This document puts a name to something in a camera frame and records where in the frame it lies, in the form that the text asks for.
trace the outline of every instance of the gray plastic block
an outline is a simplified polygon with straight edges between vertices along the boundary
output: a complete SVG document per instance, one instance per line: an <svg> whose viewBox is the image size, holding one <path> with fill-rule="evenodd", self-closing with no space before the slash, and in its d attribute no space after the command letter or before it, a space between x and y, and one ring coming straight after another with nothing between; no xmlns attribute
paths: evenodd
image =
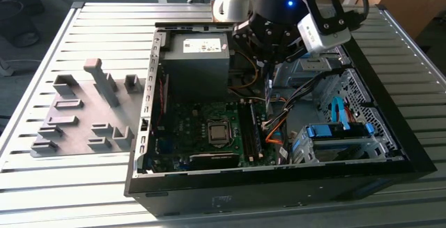
<svg viewBox="0 0 446 228"><path fill-rule="evenodd" d="M144 85L144 79L139 79L140 84ZM58 144L58 150L54 153L37 153L31 150L31 155L33 157L54 157L64 155L79 155L79 154L98 154L110 152L124 152L130 151L131 147L120 148L116 141L112 139L114 127L118 127L122 133L124 133L126 127L130 126L132 133L138 131L139 116L140 116L140 106L143 102L143 93L127 93L124 86L124 79L116 80L116 97L119 99L119 106L111 108L103 95L98 93L94 86L95 81L82 80L79 85L74 86L71 89L75 95L68 95L62 97L62 95L55 94L55 99L51 104L48 114L43 123L43 127L58 126L63 135L60 137L44 138L37 135L36 140L51 140ZM58 102L67 102L67 100L82 100L82 108L63 108L58 109L55 106L59 105ZM48 125L48 121L55 121L58 117L72 117L76 116L78 124L54 124ZM106 124L103 133L95 134L92 132L94 124ZM106 137L110 141L111 148L108 150L92 150L87 145L88 138L91 137Z"/></svg>
<svg viewBox="0 0 446 228"><path fill-rule="evenodd" d="M110 123L94 123L91 124L91 131L96 136L111 136L114 134L114 127Z"/></svg>
<svg viewBox="0 0 446 228"><path fill-rule="evenodd" d="M40 140L33 143L31 149L37 153L55 153L58 151L58 144L49 140Z"/></svg>
<svg viewBox="0 0 446 228"><path fill-rule="evenodd" d="M80 109L83 107L84 107L84 103L80 99L59 100L55 103L55 108L58 110Z"/></svg>
<svg viewBox="0 0 446 228"><path fill-rule="evenodd" d="M120 149L130 148L132 145L132 139L135 138L135 135L132 133L132 130L130 127L126 127L124 135L120 133L119 129L114 128L114 136L112 139L116 142Z"/></svg>
<svg viewBox="0 0 446 228"><path fill-rule="evenodd" d="M96 89L103 94L110 107L119 105L118 97L115 95L114 87L110 85L110 78L107 78L103 69L100 68L103 62L99 58L90 58L86 60L84 71L91 73L92 78L96 82Z"/></svg>
<svg viewBox="0 0 446 228"><path fill-rule="evenodd" d="M67 117L49 117L47 124L48 125L76 125L79 118L76 116Z"/></svg>
<svg viewBox="0 0 446 228"><path fill-rule="evenodd" d="M136 75L126 76L124 86L126 86L127 93L142 93L143 92L143 88L142 88L139 78Z"/></svg>
<svg viewBox="0 0 446 228"><path fill-rule="evenodd" d="M91 147L94 151L110 150L112 147L112 144L110 143L106 137L88 138L87 145Z"/></svg>
<svg viewBox="0 0 446 228"><path fill-rule="evenodd" d="M63 130L59 128L59 126L45 126L45 127L40 127L40 129L37 130L37 133L43 138L51 139L55 137L62 137Z"/></svg>
<svg viewBox="0 0 446 228"><path fill-rule="evenodd" d="M71 87L76 85L78 85L78 82L71 75L58 75L55 82L54 82L54 88L56 89L58 93L62 96L75 95Z"/></svg>
<svg viewBox="0 0 446 228"><path fill-rule="evenodd" d="M112 90L116 91L118 90L118 86L116 86L116 82L115 82L115 80L112 78L112 75L110 73L104 73L104 74L106 74L107 82L108 82Z"/></svg>

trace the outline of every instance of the metal slat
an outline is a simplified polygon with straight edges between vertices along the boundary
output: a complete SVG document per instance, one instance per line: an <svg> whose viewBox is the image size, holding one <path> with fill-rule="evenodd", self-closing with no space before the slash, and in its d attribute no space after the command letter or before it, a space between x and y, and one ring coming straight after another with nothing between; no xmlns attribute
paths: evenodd
<svg viewBox="0 0 446 228"><path fill-rule="evenodd" d="M422 64L405 65L373 65L377 74L427 73L427 67Z"/></svg>
<svg viewBox="0 0 446 228"><path fill-rule="evenodd" d="M383 25L383 26L362 26L358 30L355 30L355 33L361 33L361 32L369 32L369 33L387 33L393 31L393 28L389 25Z"/></svg>
<svg viewBox="0 0 446 228"><path fill-rule="evenodd" d="M403 41L393 40L358 40L361 48L407 48L407 44Z"/></svg>
<svg viewBox="0 0 446 228"><path fill-rule="evenodd" d="M78 19L75 26L154 26L156 22L210 22L210 19Z"/></svg>
<svg viewBox="0 0 446 228"><path fill-rule="evenodd" d="M415 106L415 105L445 105L446 93L423 94L423 95L394 95L391 96L398 106Z"/></svg>
<svg viewBox="0 0 446 228"><path fill-rule="evenodd" d="M423 146L446 146L446 138L421 138L418 140Z"/></svg>
<svg viewBox="0 0 446 228"><path fill-rule="evenodd" d="M78 26L70 34L154 33L155 26Z"/></svg>
<svg viewBox="0 0 446 228"><path fill-rule="evenodd" d="M60 52L56 55L58 60L83 60L87 58L100 59L136 59L148 58L151 51L72 51Z"/></svg>
<svg viewBox="0 0 446 228"><path fill-rule="evenodd" d="M446 161L446 146L426 147L425 150L433 161Z"/></svg>
<svg viewBox="0 0 446 228"><path fill-rule="evenodd" d="M143 42L99 42L99 43L66 43L62 46L63 51L122 51L122 50L150 50L151 41Z"/></svg>
<svg viewBox="0 0 446 228"><path fill-rule="evenodd" d="M152 41L154 34L72 34L67 36L67 43L76 42L135 42Z"/></svg>
<svg viewBox="0 0 446 228"><path fill-rule="evenodd" d="M0 173L0 189L123 183L128 165Z"/></svg>
<svg viewBox="0 0 446 228"><path fill-rule="evenodd" d="M12 145L20 142L19 139L12 140ZM33 158L29 154L11 154L5 163L4 170L39 170L60 167L80 167L96 165L118 165L128 164L130 155L127 152L111 154L92 154L64 156L60 158Z"/></svg>
<svg viewBox="0 0 446 228"><path fill-rule="evenodd" d="M126 18L196 18L196 19L208 19L212 17L211 12L202 13L188 13L188 12L176 12L176 13L80 13L80 19L126 19Z"/></svg>
<svg viewBox="0 0 446 228"><path fill-rule="evenodd" d="M86 3L86 7L87 6L94 6L95 8L98 8L99 6L159 6L159 7L166 7L166 6L191 6L190 4L186 3L168 3L168 4L160 4L160 3ZM210 7L210 4L202 4L202 3L196 3L192 6L204 6L204 7Z"/></svg>
<svg viewBox="0 0 446 228"><path fill-rule="evenodd" d="M413 56L413 52L407 47L399 48L362 48L366 56Z"/></svg>
<svg viewBox="0 0 446 228"><path fill-rule="evenodd" d="M399 41L402 38L394 32L374 34L374 33L363 33L363 32L353 32L355 40L395 40Z"/></svg>
<svg viewBox="0 0 446 228"><path fill-rule="evenodd" d="M58 208L48 210L36 210L33 211L33 215L29 215L27 212L5 214L1 216L0 225L23 224L28 222L45 222L51 221L54 217L58 217L60 220L66 220L66 219L82 219L83 217L106 217L106 216L138 214L138 213L144 213L147 216L151 216L147 213L144 207L138 203L76 207L76 211L72 211L71 208Z"/></svg>
<svg viewBox="0 0 446 228"><path fill-rule="evenodd" d="M446 105L399 107L405 118L446 117Z"/></svg>
<svg viewBox="0 0 446 228"><path fill-rule="evenodd" d="M443 88L437 83L415 83L406 85L385 85L390 95L441 93Z"/></svg>
<svg viewBox="0 0 446 228"><path fill-rule="evenodd" d="M435 77L429 73L419 74L379 74L379 80L383 84L393 83L433 83L437 81Z"/></svg>
<svg viewBox="0 0 446 228"><path fill-rule="evenodd" d="M409 119L409 126L413 131L443 131L446 130L446 118Z"/></svg>
<svg viewBox="0 0 446 228"><path fill-rule="evenodd" d="M367 56L367 61L373 65L413 64L421 61L413 56Z"/></svg>
<svg viewBox="0 0 446 228"><path fill-rule="evenodd" d="M0 211L25 211L37 208L75 207L110 203L135 203L123 195L124 184L39 188L7 191L0 194Z"/></svg>
<svg viewBox="0 0 446 228"><path fill-rule="evenodd" d="M83 13L176 13L208 12L208 6L86 6Z"/></svg>
<svg viewBox="0 0 446 228"><path fill-rule="evenodd" d="M434 133L417 133L417 138L443 138L446 137L446 131L437 131Z"/></svg>

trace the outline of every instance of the aluminum extrusion table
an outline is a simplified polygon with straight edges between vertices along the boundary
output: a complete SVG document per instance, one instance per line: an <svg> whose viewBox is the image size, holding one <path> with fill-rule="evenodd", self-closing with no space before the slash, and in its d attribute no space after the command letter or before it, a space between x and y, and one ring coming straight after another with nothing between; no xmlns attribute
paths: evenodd
<svg viewBox="0 0 446 228"><path fill-rule="evenodd" d="M359 201L158 220L123 195L128 153L32 158L29 147L54 99L56 75L90 78L84 59L100 57L114 78L128 73L146 77L156 21L211 21L211 7L87 3L71 9L0 137L0 226L446 226L446 80L378 8L371 8L354 37L435 162L438 172L427 177Z"/></svg>

